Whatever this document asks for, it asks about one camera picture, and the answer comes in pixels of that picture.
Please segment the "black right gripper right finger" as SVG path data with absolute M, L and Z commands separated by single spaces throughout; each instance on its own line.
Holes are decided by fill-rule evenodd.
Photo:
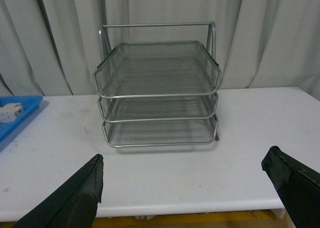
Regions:
M 295 227 L 319 227 L 320 174 L 277 146 L 269 149 L 261 166 Z

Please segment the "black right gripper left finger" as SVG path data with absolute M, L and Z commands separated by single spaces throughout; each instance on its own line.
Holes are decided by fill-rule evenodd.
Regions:
M 95 155 L 13 227 L 91 227 L 102 201 L 104 162 Z

